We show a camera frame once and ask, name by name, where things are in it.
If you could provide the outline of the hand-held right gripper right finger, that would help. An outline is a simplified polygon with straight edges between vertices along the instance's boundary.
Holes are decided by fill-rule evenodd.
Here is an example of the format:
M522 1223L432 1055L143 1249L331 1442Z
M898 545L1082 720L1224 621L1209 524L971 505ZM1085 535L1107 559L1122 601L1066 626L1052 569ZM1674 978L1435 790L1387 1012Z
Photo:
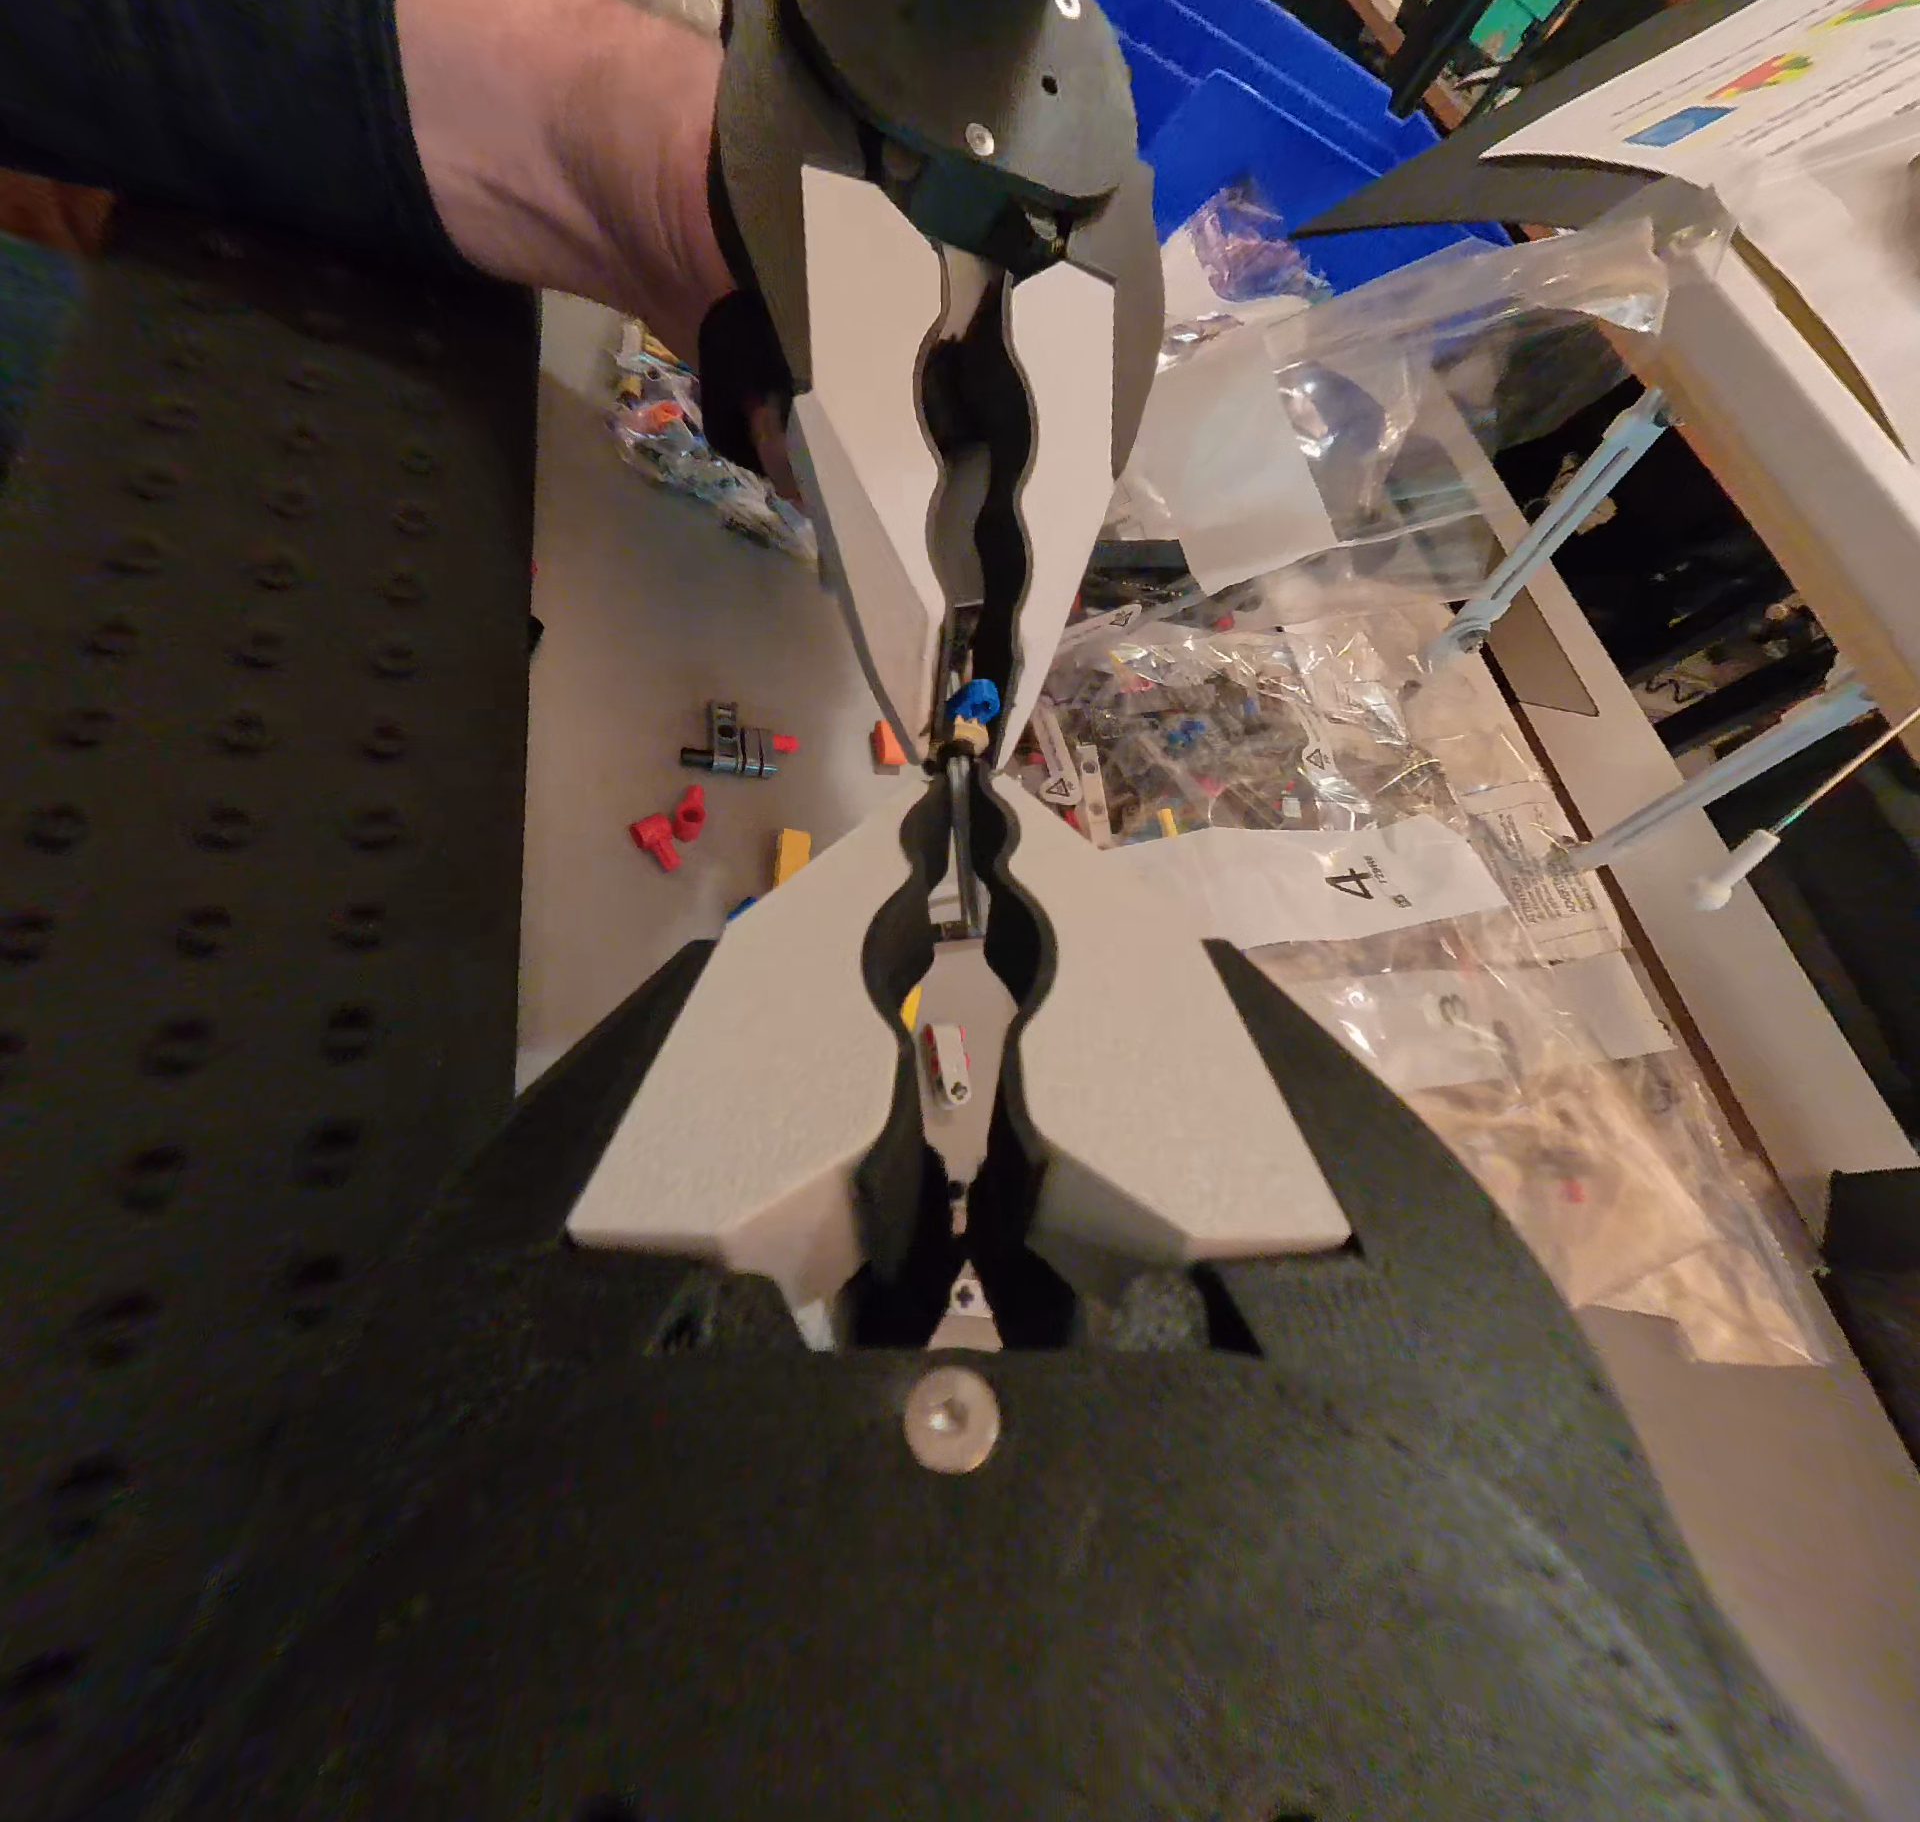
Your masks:
M1349 1221L1194 921L1019 785L982 785L1013 996L1013 1225L1051 1264L1324 1254Z

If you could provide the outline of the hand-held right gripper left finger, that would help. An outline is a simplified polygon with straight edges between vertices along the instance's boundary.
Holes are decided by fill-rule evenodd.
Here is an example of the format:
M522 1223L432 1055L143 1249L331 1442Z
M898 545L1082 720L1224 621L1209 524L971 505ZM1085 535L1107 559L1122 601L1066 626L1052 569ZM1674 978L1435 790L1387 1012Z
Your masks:
M906 994L932 965L948 783L883 806L733 919L617 1120L565 1234L841 1304L858 1347L948 1311L948 1170Z

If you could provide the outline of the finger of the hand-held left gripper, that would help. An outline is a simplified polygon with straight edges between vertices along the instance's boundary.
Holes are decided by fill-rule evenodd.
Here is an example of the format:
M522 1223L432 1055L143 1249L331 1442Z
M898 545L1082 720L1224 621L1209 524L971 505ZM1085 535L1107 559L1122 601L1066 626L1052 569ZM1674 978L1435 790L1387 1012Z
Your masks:
M804 169L807 377L790 457L880 713L911 761L931 747L948 598L931 559L941 461L922 370L944 314L935 242L872 181Z
M989 339L987 678L1004 765L1037 706L1114 490L1114 287L1008 279Z

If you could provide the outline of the black lego gear frame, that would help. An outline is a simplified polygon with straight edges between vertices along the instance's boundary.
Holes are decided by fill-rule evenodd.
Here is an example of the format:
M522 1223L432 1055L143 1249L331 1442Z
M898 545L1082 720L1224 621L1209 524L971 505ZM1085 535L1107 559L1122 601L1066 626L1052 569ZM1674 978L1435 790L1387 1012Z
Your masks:
M950 849L956 878L957 917L944 923L948 939L986 936L989 894L974 867L973 790L977 773L989 769L997 753L1002 699L994 682L973 672L973 653L957 651L935 680L926 769L944 785Z

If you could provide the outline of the person's left forearm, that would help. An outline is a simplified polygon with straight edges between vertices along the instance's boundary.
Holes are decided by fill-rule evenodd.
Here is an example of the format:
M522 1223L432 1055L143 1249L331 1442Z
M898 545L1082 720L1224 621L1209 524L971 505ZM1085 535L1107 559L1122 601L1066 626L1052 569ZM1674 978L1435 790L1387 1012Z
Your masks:
M458 263L413 142L397 0L2 0L2 159Z

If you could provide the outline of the grey lego connector assembly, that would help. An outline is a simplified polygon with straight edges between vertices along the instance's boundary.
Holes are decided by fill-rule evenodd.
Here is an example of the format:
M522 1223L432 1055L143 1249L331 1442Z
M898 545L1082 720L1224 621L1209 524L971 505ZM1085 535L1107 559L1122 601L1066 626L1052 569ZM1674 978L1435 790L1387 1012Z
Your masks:
M790 733L766 731L744 725L737 706L709 700L704 713L708 740L701 745L683 745L683 769L733 777L774 777L782 761L800 753L801 744Z

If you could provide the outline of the person's left hand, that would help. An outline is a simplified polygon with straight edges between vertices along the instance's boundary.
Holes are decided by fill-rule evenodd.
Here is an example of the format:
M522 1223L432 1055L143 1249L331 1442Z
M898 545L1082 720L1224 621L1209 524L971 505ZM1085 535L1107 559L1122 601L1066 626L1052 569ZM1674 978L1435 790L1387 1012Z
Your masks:
M708 205L717 42L626 0L397 0L397 48L458 254L695 358L736 287Z

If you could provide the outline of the small opened clear bag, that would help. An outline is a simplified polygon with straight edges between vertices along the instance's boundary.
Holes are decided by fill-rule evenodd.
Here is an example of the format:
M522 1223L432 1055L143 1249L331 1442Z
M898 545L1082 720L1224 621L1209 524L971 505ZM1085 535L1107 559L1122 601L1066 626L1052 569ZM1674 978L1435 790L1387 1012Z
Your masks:
M809 568L809 521L751 466L708 442L699 382L646 321L626 318L609 368L607 426L626 466L653 488L701 505L736 538Z

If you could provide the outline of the blue divided plastic bin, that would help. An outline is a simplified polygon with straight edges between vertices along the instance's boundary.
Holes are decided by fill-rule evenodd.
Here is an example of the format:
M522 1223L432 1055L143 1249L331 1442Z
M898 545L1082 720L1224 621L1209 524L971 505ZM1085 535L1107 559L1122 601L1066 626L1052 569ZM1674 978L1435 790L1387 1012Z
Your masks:
M1303 225L1426 154L1438 132L1398 117L1387 85L1268 0L1096 0L1133 85L1161 242L1250 181L1334 293L1438 251L1513 242L1499 225Z

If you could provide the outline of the black dimpled mat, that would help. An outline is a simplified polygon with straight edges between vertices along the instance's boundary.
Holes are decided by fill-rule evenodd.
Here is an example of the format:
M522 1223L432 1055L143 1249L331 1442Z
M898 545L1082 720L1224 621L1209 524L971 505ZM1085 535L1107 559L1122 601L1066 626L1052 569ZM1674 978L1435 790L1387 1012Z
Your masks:
M505 1113L535 299L119 205L5 483L5 1817L138 1814Z

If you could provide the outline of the wooden book stand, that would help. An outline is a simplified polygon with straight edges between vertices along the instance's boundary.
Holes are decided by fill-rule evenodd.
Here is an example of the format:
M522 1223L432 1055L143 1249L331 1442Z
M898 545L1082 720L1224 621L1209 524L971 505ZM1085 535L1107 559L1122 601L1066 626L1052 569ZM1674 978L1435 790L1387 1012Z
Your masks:
M1745 251L1678 263L1657 348L1626 363L1668 393L1678 431L1809 598L1872 700L1904 715L1917 676L1917 477ZM1601 833L1679 783L1641 706L1554 568L1494 631L1489 655L1572 825ZM1690 811L1629 849L1613 885L1664 990L1719 1071L1724 1105L1801 1220L1836 1170L1912 1164L1907 1131L1754 890L1722 911L1692 878L1724 858Z

